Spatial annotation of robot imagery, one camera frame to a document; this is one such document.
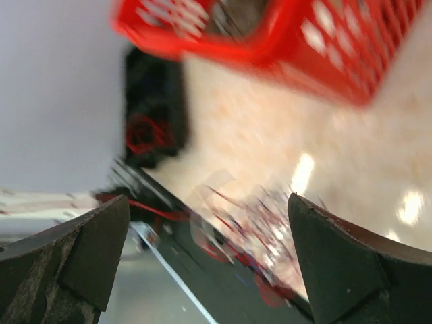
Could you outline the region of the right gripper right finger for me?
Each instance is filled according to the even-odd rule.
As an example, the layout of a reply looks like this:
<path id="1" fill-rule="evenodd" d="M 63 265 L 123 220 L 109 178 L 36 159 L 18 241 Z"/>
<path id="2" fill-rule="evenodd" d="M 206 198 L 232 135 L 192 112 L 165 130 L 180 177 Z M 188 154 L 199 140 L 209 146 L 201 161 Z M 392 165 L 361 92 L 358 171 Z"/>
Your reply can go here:
<path id="1" fill-rule="evenodd" d="M 431 253 L 291 194 L 290 229 L 315 323 L 430 323 Z"/>

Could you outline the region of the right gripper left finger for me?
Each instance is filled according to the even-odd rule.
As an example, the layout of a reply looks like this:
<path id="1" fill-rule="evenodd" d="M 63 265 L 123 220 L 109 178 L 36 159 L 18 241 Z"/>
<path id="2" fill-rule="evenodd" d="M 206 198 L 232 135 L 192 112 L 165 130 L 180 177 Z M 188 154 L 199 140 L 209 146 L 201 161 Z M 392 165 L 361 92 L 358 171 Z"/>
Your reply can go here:
<path id="1" fill-rule="evenodd" d="M 130 224 L 117 196 L 51 229 L 1 246 L 2 323 L 98 323 Z"/>

